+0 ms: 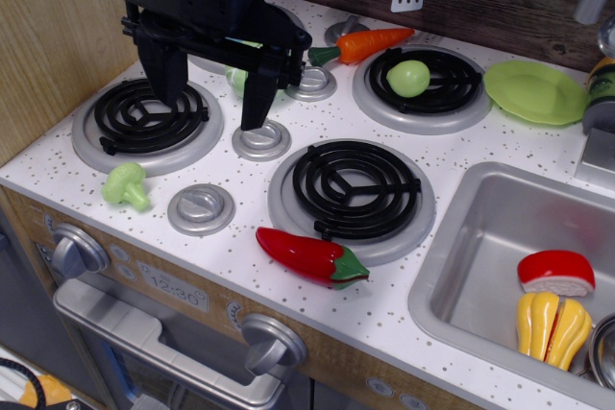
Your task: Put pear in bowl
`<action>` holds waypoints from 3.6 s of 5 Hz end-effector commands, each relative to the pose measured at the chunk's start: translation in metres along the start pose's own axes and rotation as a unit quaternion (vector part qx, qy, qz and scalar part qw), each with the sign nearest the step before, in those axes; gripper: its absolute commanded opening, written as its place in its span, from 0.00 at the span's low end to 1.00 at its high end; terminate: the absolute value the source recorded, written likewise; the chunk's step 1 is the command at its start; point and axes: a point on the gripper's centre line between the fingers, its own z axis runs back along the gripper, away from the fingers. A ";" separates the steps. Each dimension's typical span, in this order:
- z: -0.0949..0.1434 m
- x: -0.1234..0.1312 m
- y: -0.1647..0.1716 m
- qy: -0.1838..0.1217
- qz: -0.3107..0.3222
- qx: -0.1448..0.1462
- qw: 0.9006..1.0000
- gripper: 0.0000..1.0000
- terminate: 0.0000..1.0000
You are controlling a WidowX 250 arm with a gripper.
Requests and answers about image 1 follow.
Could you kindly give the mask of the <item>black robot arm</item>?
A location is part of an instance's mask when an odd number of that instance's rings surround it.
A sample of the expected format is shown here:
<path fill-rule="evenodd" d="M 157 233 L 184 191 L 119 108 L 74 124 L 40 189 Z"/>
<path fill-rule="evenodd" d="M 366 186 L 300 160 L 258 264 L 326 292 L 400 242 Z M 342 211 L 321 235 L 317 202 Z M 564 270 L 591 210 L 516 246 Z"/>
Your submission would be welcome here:
<path fill-rule="evenodd" d="M 196 56 L 246 71 L 241 128 L 263 125 L 278 93 L 300 83 L 312 38 L 265 0 L 124 0 L 123 32 L 155 96 L 175 102 Z"/>

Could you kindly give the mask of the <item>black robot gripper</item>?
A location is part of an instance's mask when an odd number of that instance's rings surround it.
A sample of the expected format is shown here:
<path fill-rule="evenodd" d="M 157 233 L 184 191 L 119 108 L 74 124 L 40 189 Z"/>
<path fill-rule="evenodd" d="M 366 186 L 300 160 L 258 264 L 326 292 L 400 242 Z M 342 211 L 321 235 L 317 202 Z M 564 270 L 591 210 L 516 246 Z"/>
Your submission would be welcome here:
<path fill-rule="evenodd" d="M 310 35 L 264 0 L 123 0 L 124 33 L 137 47 L 155 97 L 177 102 L 188 80 L 187 56 L 199 56 L 248 72 L 241 130 L 261 128 L 282 84 L 297 84 Z M 257 42 L 280 62 L 235 47 Z"/>

